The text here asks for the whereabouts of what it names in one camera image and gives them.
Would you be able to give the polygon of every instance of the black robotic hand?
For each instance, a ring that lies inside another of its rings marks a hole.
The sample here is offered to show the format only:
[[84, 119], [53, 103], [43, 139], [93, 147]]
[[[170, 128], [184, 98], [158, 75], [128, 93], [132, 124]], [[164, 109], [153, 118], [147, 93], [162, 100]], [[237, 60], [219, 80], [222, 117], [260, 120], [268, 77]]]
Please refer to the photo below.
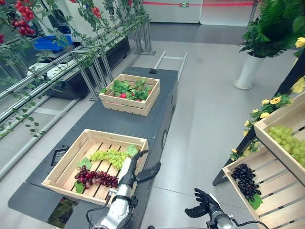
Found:
[[204, 216], [209, 213], [209, 206], [215, 205], [215, 207], [219, 207], [219, 204], [207, 193], [202, 190], [195, 188], [195, 196], [196, 200], [200, 203], [199, 206], [194, 208], [186, 208], [185, 213], [191, 218], [198, 218]]

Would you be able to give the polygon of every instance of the wooden shelf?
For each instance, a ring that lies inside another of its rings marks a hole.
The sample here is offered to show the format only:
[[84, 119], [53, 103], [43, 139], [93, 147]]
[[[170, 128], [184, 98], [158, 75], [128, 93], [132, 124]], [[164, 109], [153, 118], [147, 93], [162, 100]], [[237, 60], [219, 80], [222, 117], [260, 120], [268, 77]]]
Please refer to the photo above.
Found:
[[305, 168], [303, 168], [284, 148], [282, 148], [268, 134], [271, 126], [283, 125], [293, 129], [293, 137], [305, 140], [305, 93], [293, 99], [289, 106], [282, 107], [268, 118], [255, 123], [254, 129], [257, 138], [268, 147], [287, 168], [305, 185]]
[[[263, 203], [257, 210], [248, 203], [231, 177], [234, 169], [244, 163], [254, 170], [254, 181], [262, 192]], [[256, 220], [269, 229], [305, 229], [305, 187], [266, 147], [229, 164], [223, 171]]]
[[[76, 179], [74, 177], [79, 172], [76, 169], [77, 163], [85, 157], [89, 158], [90, 154], [93, 154], [97, 150], [114, 148], [125, 152], [126, 147], [131, 144], [135, 145], [138, 150], [148, 150], [146, 139], [85, 129], [46, 177], [42, 185], [65, 196], [104, 205], [109, 194], [109, 188], [106, 186], [91, 185], [82, 194], [76, 192], [74, 187]], [[147, 154], [144, 154], [138, 160], [135, 174], [143, 169], [146, 158]], [[107, 172], [110, 176], [121, 177], [119, 170], [106, 160], [93, 162], [90, 170], [99, 170]]]

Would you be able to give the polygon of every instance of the blue crate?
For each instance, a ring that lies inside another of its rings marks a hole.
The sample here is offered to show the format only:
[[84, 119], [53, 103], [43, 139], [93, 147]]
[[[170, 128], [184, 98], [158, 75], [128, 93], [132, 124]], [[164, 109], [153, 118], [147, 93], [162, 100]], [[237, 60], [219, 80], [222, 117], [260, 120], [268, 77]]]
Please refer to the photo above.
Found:
[[[65, 36], [68, 39], [68, 44], [72, 44], [71, 36]], [[53, 43], [52, 39], [55, 36], [45, 36], [45, 38], [39, 38], [34, 43], [34, 46], [38, 50], [52, 50], [52, 51], [60, 51], [63, 49], [63, 46], [58, 43]]]

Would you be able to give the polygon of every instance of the dark gray table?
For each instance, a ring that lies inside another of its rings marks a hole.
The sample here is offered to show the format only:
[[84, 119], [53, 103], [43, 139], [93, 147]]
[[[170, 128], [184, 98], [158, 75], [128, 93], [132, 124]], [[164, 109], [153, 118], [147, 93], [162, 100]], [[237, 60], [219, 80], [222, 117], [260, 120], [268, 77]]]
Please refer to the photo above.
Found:
[[[149, 74], [147, 68], [129, 67], [123, 73], [160, 79], [161, 93], [147, 117], [105, 109], [101, 101], [96, 101], [83, 117], [69, 130], [57, 144], [71, 146], [81, 132], [87, 129], [106, 131], [121, 135], [130, 135], [148, 139], [150, 152], [144, 169], [150, 168], [160, 161], [162, 142], [170, 127], [172, 115], [177, 101], [178, 72], [172, 70], [158, 70], [157, 74]], [[41, 185], [48, 175], [54, 152], [51, 151], [38, 165], [28, 179], [10, 198], [10, 208], [46, 222], [50, 214], [63, 197]], [[145, 213], [152, 180], [138, 184], [135, 196], [139, 200], [133, 212], [132, 220], [125, 228], [140, 228]], [[95, 204], [79, 200], [79, 203], [68, 220], [67, 229], [88, 228], [85, 217], [87, 210], [98, 207]], [[106, 215], [108, 208], [92, 214], [93, 224]]]

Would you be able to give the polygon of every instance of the potted plant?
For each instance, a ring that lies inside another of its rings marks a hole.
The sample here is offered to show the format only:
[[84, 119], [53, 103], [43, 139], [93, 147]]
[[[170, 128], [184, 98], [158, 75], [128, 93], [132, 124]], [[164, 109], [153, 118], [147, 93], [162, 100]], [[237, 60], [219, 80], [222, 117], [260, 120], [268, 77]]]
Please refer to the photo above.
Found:
[[266, 57], [275, 57], [289, 49], [298, 37], [305, 35], [303, 0], [263, 0], [260, 17], [251, 22], [243, 35], [248, 56], [234, 86], [247, 90]]

